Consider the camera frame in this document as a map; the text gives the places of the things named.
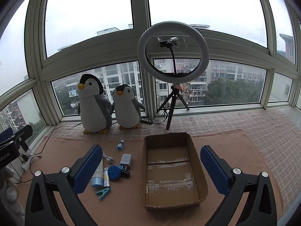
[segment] ring light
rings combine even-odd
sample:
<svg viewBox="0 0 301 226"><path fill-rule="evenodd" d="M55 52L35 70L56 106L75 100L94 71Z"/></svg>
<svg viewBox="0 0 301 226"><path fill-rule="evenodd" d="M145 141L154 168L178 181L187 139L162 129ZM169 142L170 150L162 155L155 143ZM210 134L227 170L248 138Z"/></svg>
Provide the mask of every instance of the ring light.
<svg viewBox="0 0 301 226"><path fill-rule="evenodd" d="M189 73L163 73L156 69L148 59L146 54L146 45L148 41L155 34L170 30L186 33L196 41L201 50L201 60L198 66ZM170 83L184 83L195 80L206 70L210 59L209 48L203 36L193 27L175 21L161 22L148 28L139 39L137 53L140 64L148 73L161 81Z"/></svg>

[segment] tripod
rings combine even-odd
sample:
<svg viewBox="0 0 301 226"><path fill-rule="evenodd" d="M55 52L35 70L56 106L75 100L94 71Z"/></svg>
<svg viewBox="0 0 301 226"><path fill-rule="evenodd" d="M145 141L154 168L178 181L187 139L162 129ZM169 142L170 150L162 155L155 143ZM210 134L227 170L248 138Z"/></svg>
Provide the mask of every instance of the tripod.
<svg viewBox="0 0 301 226"><path fill-rule="evenodd" d="M181 102L184 104L186 109L189 110L189 107L188 107L187 103L185 102L185 100L183 99L183 97L180 94L180 90L175 88L174 85L171 86L171 89L172 89L172 92L167 96L167 98L164 100L163 104L161 104L159 109L157 109L157 113L158 113L160 110L163 109L163 107L171 99L171 104L170 104L170 109L169 109L169 112L168 112L168 119L167 119L167 124L166 124L166 130L169 130L169 128L170 128L171 119L173 118L173 111L175 109L176 101L177 101L178 97L181 100Z"/></svg>

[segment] plush toy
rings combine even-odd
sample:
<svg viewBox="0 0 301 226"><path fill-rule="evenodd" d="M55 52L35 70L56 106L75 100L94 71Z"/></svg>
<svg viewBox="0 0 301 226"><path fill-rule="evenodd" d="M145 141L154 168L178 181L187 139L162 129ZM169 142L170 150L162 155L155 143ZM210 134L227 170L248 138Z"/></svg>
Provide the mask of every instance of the plush toy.
<svg viewBox="0 0 301 226"><path fill-rule="evenodd" d="M78 113L81 115L83 133L107 133L112 125L112 105L103 94L100 80L83 74L78 84Z"/></svg>
<svg viewBox="0 0 301 226"><path fill-rule="evenodd" d="M13 213L24 216L25 210L17 200L20 193L18 189L15 187L15 185L12 183L12 181L10 180L10 178L14 176L14 171L8 166L2 169L4 171L4 176L5 176L3 189L5 191L6 199L9 202L9 207L13 211Z"/></svg>
<svg viewBox="0 0 301 226"><path fill-rule="evenodd" d="M138 128L141 119L140 108L145 110L145 107L136 100L133 89L126 84L118 86L113 91L113 101L112 110L115 109L119 129Z"/></svg>

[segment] sky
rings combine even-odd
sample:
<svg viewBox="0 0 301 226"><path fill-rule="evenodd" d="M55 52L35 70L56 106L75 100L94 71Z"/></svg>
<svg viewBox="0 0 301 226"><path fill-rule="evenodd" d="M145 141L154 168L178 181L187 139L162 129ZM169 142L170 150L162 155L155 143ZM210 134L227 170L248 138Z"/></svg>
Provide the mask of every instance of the sky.
<svg viewBox="0 0 301 226"><path fill-rule="evenodd" d="M29 0L17 10L0 39L0 95L24 80L24 21ZM276 24L277 49L285 50L279 33L292 35L283 0L270 0ZM206 24L267 46L260 0L149 0L151 23L180 21ZM97 31L132 24L131 0L48 0L45 19L47 56L58 49L95 37Z"/></svg>

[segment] penguin plush toy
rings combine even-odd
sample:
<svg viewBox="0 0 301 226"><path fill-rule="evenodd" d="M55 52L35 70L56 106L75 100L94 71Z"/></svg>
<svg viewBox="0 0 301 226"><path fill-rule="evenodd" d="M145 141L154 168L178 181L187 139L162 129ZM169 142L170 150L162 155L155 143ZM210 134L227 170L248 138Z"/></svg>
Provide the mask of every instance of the penguin plush toy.
<svg viewBox="0 0 301 226"><path fill-rule="evenodd" d="M107 133L112 125L112 105L103 94L100 80L83 74L78 88L78 114L81 115L83 133Z"/></svg>
<svg viewBox="0 0 301 226"><path fill-rule="evenodd" d="M140 108L145 110L145 107L136 100L133 88L126 84L118 86L113 91L113 101L112 110L115 109L119 129L138 128Z"/></svg>

